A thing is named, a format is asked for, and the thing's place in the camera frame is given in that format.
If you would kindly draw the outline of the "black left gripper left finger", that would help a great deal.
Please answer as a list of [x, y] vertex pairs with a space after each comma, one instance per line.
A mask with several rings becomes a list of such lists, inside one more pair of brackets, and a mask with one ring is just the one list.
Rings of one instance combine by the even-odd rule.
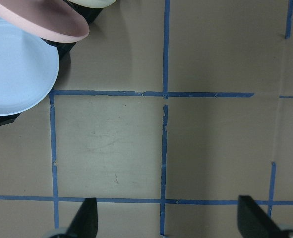
[[96, 198], [85, 198], [69, 225], [66, 236], [68, 238], [95, 238], [97, 232], [97, 200]]

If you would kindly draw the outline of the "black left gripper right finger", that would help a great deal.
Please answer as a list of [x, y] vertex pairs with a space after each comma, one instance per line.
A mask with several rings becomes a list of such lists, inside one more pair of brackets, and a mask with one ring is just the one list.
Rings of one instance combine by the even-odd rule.
[[243, 238], [280, 238], [280, 228], [248, 195], [238, 197], [237, 226]]

